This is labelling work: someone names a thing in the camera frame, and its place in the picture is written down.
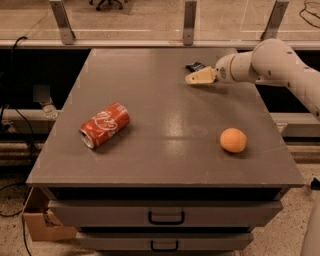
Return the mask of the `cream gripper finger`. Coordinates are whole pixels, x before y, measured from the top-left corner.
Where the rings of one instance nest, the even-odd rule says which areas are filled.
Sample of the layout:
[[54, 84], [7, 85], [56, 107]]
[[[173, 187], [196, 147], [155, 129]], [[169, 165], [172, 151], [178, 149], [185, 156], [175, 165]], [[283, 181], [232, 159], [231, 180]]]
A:
[[216, 70], [208, 66], [187, 75], [185, 80], [189, 85], [211, 84], [216, 80]]

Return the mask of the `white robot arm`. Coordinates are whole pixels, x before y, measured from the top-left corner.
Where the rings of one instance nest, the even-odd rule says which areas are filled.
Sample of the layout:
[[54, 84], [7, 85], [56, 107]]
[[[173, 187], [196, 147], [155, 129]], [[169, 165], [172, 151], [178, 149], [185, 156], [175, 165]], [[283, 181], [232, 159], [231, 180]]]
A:
[[[267, 39], [253, 50], [229, 54], [214, 67], [203, 67], [186, 76], [189, 85], [258, 82], [289, 89], [313, 116], [320, 120], [320, 72], [305, 64], [295, 51], [278, 39]], [[319, 256], [320, 200], [314, 201], [300, 248], [269, 241], [253, 249], [250, 256]]]

